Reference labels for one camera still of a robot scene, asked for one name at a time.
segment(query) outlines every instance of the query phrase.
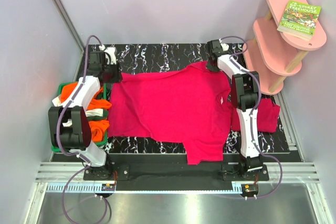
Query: book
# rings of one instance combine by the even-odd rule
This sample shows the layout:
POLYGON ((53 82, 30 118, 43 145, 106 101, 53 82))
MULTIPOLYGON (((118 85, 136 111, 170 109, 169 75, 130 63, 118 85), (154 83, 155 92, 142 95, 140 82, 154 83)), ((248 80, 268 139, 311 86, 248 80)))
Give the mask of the book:
POLYGON ((304 40, 310 40, 314 35, 320 11, 321 6, 290 0, 277 30, 304 40))

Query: black marble surface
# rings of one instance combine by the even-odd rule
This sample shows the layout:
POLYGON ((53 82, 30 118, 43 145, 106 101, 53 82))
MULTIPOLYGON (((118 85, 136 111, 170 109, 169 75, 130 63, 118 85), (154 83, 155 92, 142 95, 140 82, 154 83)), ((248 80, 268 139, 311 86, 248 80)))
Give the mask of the black marble surface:
MULTIPOLYGON (((147 72, 166 72, 181 70, 187 65, 207 60, 206 44, 142 44, 113 45, 116 47, 117 59, 122 72, 137 74, 147 72)), ((242 44, 229 44, 229 52, 242 50, 242 44)), ((91 45, 90 51, 99 51, 98 45, 91 45)), ((245 67, 243 55, 236 59, 245 67)), ((83 61, 78 76, 82 76, 83 61)), ((262 150, 274 153, 288 153, 289 148, 285 133, 278 118, 277 131, 273 134, 259 132, 259 144, 262 150)), ((231 131, 223 153, 237 153, 240 132, 231 131)), ((149 137, 110 137, 108 143, 101 147, 109 153, 185 153, 182 143, 162 143, 149 137)))

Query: green laundry basket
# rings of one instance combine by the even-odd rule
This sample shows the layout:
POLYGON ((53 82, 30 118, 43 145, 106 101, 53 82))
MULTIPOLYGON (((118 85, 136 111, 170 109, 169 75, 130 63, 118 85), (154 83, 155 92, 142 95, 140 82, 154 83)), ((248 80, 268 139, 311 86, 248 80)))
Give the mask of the green laundry basket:
MULTIPOLYGON (((62 83, 60 86, 58 86, 58 91, 57 91, 57 95, 60 95, 62 92, 62 89, 65 85, 71 84, 73 82, 67 82, 67 83, 62 83)), ((107 96, 107 89, 106 89, 106 84, 104 83, 103 85, 103 99, 106 100, 106 96, 107 96)), ((105 132, 105 136, 103 138, 103 141, 95 143, 97 146, 101 146, 101 145, 105 145, 107 143, 107 131, 105 132)), ((60 152, 61 150, 58 147, 54 147, 53 145, 51 146, 51 150, 53 152, 60 152)))

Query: shelf tier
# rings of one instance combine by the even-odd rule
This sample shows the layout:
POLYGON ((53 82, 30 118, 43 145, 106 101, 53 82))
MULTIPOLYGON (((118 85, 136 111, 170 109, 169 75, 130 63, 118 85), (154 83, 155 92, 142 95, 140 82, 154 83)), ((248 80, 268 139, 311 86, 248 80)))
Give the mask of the shelf tier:
POLYGON ((244 53, 246 66, 248 70, 259 73, 261 92, 268 95, 279 93, 284 87, 283 80, 286 77, 273 73, 265 66, 256 41, 249 40, 247 46, 247 51, 244 53))
POLYGON ((253 24, 253 31, 263 61, 269 70, 281 76, 292 76, 300 71, 301 62, 295 66, 293 71, 286 71, 298 52, 296 48, 283 40, 273 19, 257 19, 253 24))
MULTIPOLYGON (((278 26, 281 21, 283 12, 285 11, 285 8, 290 0, 266 0, 266 1, 270 9, 270 12, 272 13, 272 16, 275 20, 275 23, 278 26)), ((294 0, 294 1, 298 1, 305 4, 308 3, 307 0, 294 0)), ((318 21, 316 23, 315 33, 310 41, 306 41, 286 33, 280 32, 280 35, 291 46, 305 51, 317 50, 321 48, 327 41, 326 32, 324 32, 322 26, 318 21)))

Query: metal floor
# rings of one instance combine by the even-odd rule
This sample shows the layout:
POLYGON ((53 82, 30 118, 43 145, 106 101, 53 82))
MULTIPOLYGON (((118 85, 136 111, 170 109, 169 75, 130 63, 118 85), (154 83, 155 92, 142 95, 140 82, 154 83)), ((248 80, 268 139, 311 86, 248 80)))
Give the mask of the metal floor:
MULTIPOLYGON (((262 184, 259 195, 271 189, 270 184, 262 184)), ((76 206, 87 196, 90 194, 67 194, 66 209, 76 206)), ((274 195, 266 199, 248 201, 225 199, 219 195, 170 194, 114 194, 108 201, 112 209, 112 218, 108 221, 107 214, 102 223, 318 223, 304 184, 282 184, 274 195)), ((78 223, 91 224, 101 218, 103 211, 103 202, 89 199, 69 215, 78 223)), ((68 223, 62 214, 61 193, 45 195, 38 223, 68 223)))

